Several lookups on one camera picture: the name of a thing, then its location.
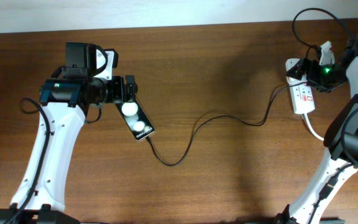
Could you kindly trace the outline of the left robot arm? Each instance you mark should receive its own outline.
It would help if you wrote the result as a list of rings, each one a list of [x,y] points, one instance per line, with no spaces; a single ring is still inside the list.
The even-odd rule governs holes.
[[[40,101],[28,101],[39,113],[39,127],[24,178],[0,223],[78,223],[65,214],[65,183],[76,139],[88,121],[89,107],[113,103],[122,117],[140,121],[137,83],[126,77],[51,78]]]

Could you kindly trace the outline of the black Samsung Galaxy smartphone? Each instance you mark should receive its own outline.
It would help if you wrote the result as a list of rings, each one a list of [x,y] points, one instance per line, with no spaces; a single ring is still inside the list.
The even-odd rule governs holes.
[[[118,111],[126,122],[136,141],[145,139],[154,133],[155,128],[150,122],[138,100],[116,104]]]

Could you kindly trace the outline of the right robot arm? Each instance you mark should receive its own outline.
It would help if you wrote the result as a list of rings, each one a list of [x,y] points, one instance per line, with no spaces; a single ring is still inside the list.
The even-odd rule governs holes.
[[[317,60],[291,58],[285,64],[294,112],[313,111],[312,88],[329,93],[348,83],[351,99],[327,129],[322,161],[306,189],[276,215],[274,223],[319,223],[339,189],[358,171],[358,35],[347,41],[339,60],[334,59],[330,42],[317,51]]]

